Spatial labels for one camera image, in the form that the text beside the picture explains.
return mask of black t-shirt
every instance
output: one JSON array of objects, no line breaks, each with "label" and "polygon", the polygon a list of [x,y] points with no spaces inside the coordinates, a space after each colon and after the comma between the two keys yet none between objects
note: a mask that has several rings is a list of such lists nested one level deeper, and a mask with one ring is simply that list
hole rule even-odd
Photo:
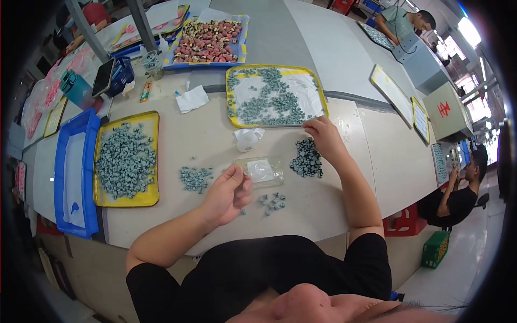
[{"label": "black t-shirt", "polygon": [[225,322],[271,287],[279,294],[309,283],[328,295],[388,300],[391,270],[384,239],[358,237],[344,261],[299,236],[237,240],[207,251],[181,286],[167,270],[140,264],[126,283],[140,322]]},{"label": "black t-shirt", "polygon": [[470,214],[478,199],[478,195],[469,187],[451,192],[447,200],[450,215],[439,217],[436,213],[438,212],[442,197],[444,197],[443,192],[440,189],[436,189],[417,202],[418,214],[427,220],[427,223],[430,225],[445,227],[460,223]]}]

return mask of clear plastic cup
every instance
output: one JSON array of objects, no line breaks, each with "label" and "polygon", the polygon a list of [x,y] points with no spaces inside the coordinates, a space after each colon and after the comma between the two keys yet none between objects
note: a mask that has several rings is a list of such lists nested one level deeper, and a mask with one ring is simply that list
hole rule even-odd
[{"label": "clear plastic cup", "polygon": [[142,56],[140,64],[155,81],[163,77],[163,60],[157,51],[150,51]]}]

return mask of cable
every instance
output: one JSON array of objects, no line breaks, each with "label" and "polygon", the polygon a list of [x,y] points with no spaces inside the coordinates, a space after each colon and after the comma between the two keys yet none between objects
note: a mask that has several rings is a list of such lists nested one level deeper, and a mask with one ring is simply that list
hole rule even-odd
[{"label": "cable", "polygon": [[[395,11],[395,38],[397,40],[399,40],[399,36],[397,36],[397,16],[399,15],[399,0],[397,0],[397,2],[395,2],[395,6],[397,7],[396,11]],[[407,52],[403,46],[400,46],[400,48],[404,51],[404,53],[406,54],[413,54],[417,51],[418,49],[418,46],[415,46],[415,49],[412,51],[412,52]]]}]

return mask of glue bottle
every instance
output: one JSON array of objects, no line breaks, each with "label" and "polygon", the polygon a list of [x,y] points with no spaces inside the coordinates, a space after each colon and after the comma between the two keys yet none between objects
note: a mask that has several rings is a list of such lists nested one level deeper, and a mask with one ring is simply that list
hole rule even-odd
[{"label": "glue bottle", "polygon": [[240,152],[250,151],[258,141],[259,138],[257,138],[253,130],[247,131],[237,138],[237,149]]},{"label": "glue bottle", "polygon": [[145,46],[143,44],[140,44],[140,55],[142,55],[142,57],[147,55],[147,49],[145,49]]},{"label": "glue bottle", "polygon": [[158,45],[158,48],[162,52],[161,56],[163,59],[167,56],[167,52],[169,51],[169,43],[160,35],[160,44]]}]

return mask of phone screen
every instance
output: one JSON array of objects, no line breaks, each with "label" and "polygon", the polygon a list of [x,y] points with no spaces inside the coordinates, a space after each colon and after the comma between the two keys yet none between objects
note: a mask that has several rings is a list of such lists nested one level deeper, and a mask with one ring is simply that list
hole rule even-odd
[{"label": "phone screen", "polygon": [[94,81],[93,97],[106,92],[110,87],[111,73],[113,72],[114,65],[115,59],[112,58],[99,67]]}]

